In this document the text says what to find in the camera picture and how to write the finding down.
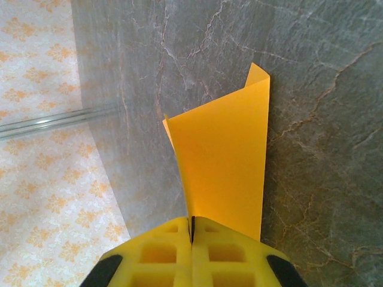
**yellow tool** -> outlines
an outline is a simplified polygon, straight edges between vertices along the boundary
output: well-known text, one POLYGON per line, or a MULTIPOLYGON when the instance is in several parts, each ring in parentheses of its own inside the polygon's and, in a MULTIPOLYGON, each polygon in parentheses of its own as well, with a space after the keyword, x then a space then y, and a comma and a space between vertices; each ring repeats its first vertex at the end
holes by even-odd
POLYGON ((168 119, 186 195, 177 218, 105 253, 81 287, 305 287, 281 252, 259 242, 269 75, 168 119))

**floral pattern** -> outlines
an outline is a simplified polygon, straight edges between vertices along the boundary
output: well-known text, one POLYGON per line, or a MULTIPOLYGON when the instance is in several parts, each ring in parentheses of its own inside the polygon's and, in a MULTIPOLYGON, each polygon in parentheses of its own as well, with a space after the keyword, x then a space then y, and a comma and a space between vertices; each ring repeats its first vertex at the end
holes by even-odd
MULTIPOLYGON (((82 108, 69 0, 1 1, 0 36, 0 124, 82 108)), ((78 286, 129 239, 87 124, 0 142, 0 185, 0 286, 78 286)))
POLYGON ((87 124, 0 142, 0 158, 1 286, 78 286, 129 239, 87 124))
POLYGON ((0 125, 81 109, 69 0, 0 1, 0 125))

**marble surface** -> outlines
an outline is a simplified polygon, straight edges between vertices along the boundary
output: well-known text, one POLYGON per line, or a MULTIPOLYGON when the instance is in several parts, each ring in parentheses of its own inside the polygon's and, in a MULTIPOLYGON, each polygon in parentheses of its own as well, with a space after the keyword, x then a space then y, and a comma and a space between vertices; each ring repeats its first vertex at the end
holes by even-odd
POLYGON ((272 77, 262 241, 309 286, 383 286, 383 2, 72 0, 85 108, 132 236, 185 212, 161 120, 272 77))

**orange paper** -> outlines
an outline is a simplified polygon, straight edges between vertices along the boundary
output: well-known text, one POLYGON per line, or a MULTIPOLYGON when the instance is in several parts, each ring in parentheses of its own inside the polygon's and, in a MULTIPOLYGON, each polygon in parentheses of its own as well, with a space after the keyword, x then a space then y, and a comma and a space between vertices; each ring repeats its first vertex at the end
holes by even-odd
POLYGON ((245 87, 173 118, 172 142, 189 217, 260 240, 270 76, 252 64, 245 87))

